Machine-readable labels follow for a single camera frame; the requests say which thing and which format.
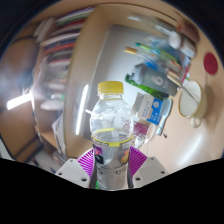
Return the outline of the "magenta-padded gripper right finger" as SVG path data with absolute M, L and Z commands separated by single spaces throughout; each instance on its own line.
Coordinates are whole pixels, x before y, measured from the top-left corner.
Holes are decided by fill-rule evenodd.
M 140 188 L 168 175 L 168 171 L 156 157 L 147 157 L 133 146 L 130 147 L 128 186 Z

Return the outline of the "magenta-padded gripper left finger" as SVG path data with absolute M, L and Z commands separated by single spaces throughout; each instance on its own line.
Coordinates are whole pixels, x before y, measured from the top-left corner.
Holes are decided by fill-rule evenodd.
M 83 188 L 89 188 L 94 171 L 94 165 L 94 152 L 93 149 L 89 149 L 77 159 L 68 159 L 56 172 L 56 176 Z

